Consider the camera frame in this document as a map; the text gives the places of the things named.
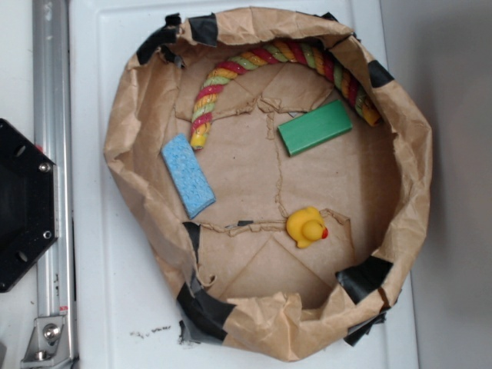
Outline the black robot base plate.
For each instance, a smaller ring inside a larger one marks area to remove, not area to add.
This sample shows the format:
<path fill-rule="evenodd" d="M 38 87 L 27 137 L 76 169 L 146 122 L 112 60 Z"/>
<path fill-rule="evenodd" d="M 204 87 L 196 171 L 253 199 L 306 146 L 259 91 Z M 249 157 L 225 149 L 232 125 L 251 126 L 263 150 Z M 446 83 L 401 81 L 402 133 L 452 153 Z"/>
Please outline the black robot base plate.
<path fill-rule="evenodd" d="M 1 292 L 10 291 L 57 240 L 56 164 L 1 120 Z"/>

